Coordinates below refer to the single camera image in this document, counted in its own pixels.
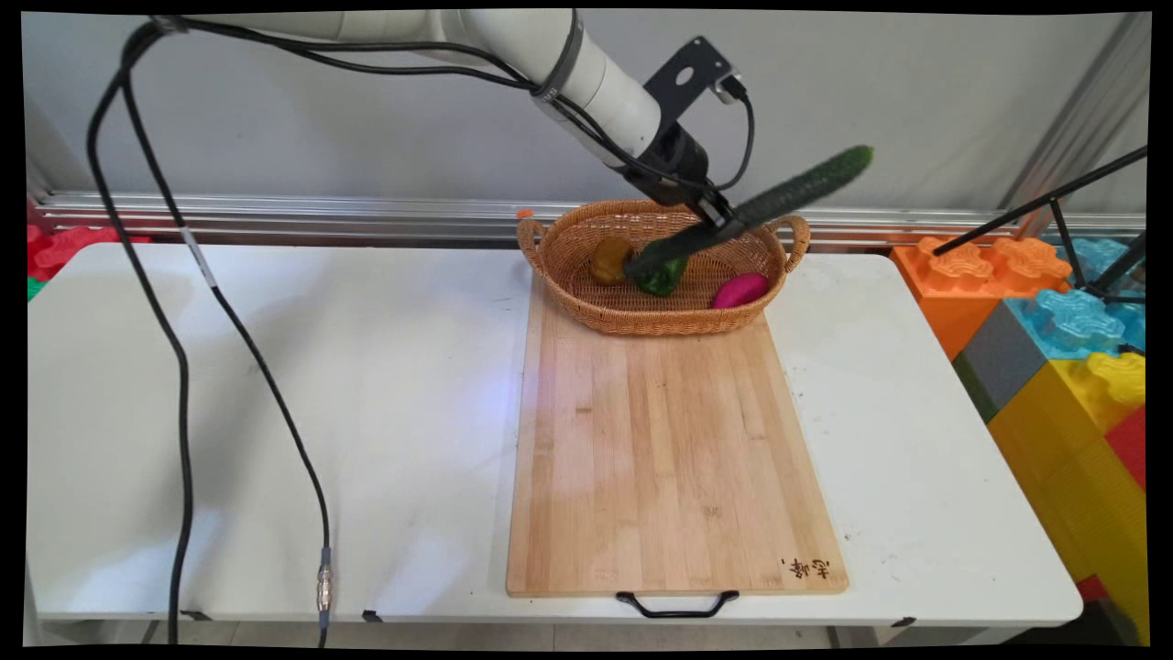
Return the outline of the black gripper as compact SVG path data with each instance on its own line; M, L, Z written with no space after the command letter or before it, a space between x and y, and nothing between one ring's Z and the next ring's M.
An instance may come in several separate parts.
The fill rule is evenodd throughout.
M683 185L630 166L630 184L650 200L662 206L689 206L691 212L707 223L713 231L724 227L735 217L728 199L720 191L703 192L708 184L708 155L682 125L669 125L637 162L642 166L667 173L677 181L693 183Z

